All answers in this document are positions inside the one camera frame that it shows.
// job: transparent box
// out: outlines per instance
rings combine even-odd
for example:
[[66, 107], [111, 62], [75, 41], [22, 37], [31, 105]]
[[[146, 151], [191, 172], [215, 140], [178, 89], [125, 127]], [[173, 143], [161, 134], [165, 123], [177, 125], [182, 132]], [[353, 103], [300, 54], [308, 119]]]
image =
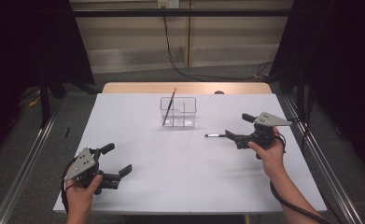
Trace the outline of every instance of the transparent box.
[[170, 105], [171, 97], [162, 97], [160, 103], [161, 122], [164, 127], [194, 127], [196, 119], [195, 97], [174, 97]]

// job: power outlet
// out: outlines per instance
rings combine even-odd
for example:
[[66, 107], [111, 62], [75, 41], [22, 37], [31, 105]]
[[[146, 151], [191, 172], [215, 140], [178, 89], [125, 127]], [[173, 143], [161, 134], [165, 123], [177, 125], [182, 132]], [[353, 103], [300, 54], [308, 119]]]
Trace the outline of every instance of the power outlet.
[[168, 8], [168, 0], [158, 0], [158, 8]]
[[179, 0], [168, 0], [169, 8], [179, 8]]

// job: white paper surface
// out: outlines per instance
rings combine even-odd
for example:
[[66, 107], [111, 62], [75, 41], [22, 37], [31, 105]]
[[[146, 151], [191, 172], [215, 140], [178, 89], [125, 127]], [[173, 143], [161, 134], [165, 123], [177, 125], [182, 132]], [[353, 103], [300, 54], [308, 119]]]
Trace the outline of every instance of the white paper surface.
[[[265, 111], [285, 118], [273, 94], [178, 94], [197, 98], [196, 126], [162, 127], [160, 99], [165, 94], [98, 94], [77, 153], [84, 147], [114, 143], [101, 156], [100, 169], [117, 174], [128, 164], [133, 171], [119, 188], [94, 196], [93, 212], [115, 214], [247, 214], [281, 211], [269, 178], [252, 149], [237, 149], [227, 138], [208, 133], [251, 134], [254, 125], [243, 113]], [[284, 161], [302, 194], [319, 211], [326, 206], [289, 127]], [[54, 211], [64, 212], [61, 198]]]

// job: human hand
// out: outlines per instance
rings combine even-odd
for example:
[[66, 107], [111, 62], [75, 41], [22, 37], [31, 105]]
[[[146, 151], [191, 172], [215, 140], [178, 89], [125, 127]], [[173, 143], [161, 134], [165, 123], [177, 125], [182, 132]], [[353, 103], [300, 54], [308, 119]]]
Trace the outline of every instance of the human hand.
[[[273, 130], [275, 136], [279, 137], [278, 129], [273, 127]], [[248, 146], [261, 156], [264, 173], [270, 179], [286, 174], [283, 162], [284, 145], [280, 139], [275, 138], [267, 149], [263, 149], [255, 142], [248, 142]]]
[[66, 182], [66, 197], [69, 207], [67, 224], [87, 222], [91, 211], [92, 194], [100, 186], [102, 180], [103, 177], [97, 175], [86, 189], [82, 188], [75, 178]]

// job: wall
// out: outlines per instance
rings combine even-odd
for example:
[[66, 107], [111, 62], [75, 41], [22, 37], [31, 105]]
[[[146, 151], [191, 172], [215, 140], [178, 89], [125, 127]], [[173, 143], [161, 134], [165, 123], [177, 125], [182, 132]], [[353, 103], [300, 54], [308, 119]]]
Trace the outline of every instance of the wall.
[[[181, 8], [290, 8], [291, 0], [187, 1]], [[156, 8], [157, 1], [72, 0], [80, 8]], [[167, 18], [177, 67], [274, 59], [287, 18]], [[77, 18], [94, 74], [171, 67], [162, 18]]]

